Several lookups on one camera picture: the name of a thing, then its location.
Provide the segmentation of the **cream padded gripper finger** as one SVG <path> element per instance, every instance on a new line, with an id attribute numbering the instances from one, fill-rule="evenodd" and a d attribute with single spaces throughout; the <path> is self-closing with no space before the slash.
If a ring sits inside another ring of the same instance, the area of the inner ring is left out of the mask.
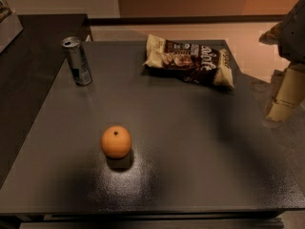
<path id="1" fill-rule="evenodd" d="M 305 65 L 291 63 L 284 71 L 266 117 L 271 121 L 284 122 L 304 99 Z"/>

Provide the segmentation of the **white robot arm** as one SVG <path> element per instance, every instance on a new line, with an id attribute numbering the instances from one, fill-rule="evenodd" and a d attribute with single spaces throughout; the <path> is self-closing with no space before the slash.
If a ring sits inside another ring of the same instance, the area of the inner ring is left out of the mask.
<path id="1" fill-rule="evenodd" d="M 284 122 L 305 98 L 305 0 L 298 0 L 283 20 L 259 37 L 259 42 L 277 45 L 278 54 L 290 64 L 275 87 L 266 118 Z"/>

